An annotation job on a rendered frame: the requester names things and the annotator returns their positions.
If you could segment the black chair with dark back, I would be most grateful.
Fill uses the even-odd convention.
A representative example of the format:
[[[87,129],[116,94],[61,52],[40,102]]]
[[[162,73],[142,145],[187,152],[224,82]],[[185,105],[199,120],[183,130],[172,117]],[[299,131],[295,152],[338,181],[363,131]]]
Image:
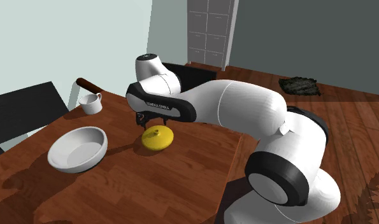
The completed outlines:
[[[217,77],[217,72],[207,69],[171,64],[167,62],[163,62],[162,64],[168,70],[177,75],[181,83],[181,92],[186,92],[194,87],[202,85],[203,83],[215,80]]]

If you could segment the brown wooden table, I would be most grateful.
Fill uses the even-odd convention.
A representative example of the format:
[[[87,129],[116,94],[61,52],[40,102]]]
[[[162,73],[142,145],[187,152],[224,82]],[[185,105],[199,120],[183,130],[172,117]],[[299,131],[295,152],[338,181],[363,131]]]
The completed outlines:
[[[154,152],[125,98],[103,92],[102,105],[96,115],[75,108],[0,156],[0,224],[201,224],[216,213],[239,133],[170,120],[173,143]],[[83,126],[106,132],[103,160],[83,173],[55,170],[51,145]]]

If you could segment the white drawer cabinet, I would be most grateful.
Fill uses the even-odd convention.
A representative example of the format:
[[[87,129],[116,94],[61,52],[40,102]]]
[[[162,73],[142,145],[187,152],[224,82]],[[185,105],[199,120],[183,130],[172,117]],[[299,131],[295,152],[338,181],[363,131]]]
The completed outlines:
[[[240,0],[187,0],[187,60],[229,65]]]

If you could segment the dark shaggy floor mat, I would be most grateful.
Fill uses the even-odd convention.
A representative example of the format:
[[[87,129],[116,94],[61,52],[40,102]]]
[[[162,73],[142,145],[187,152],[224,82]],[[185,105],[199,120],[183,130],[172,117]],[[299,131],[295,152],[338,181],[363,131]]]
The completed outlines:
[[[293,77],[279,79],[280,88],[290,95],[317,95],[321,96],[317,81],[313,78]]]

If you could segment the white chair with brown rail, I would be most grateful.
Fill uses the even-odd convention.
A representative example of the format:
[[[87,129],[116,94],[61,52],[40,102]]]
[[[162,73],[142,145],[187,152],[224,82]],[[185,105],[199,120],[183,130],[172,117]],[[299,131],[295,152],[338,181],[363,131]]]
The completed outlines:
[[[89,92],[93,94],[97,94],[103,91],[103,89],[87,81],[86,79],[77,78],[76,81],[74,81],[72,84],[70,95],[69,95],[69,101],[68,101],[69,111],[76,108],[76,103],[78,102],[78,95],[81,88],[88,90]]]

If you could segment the white mug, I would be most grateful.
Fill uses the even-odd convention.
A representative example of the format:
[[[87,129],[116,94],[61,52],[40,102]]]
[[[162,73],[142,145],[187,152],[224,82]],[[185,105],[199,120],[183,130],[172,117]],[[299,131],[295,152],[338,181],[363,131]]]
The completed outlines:
[[[101,93],[87,94],[79,100],[79,104],[87,115],[94,115],[103,108],[101,100]]]

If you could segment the white bowl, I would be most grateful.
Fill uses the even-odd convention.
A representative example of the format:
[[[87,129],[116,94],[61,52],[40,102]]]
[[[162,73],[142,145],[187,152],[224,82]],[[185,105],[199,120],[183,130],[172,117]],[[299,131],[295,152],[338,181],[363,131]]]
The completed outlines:
[[[65,173],[80,173],[97,165],[108,147],[106,132],[99,127],[80,127],[58,138],[48,151],[48,163]]]

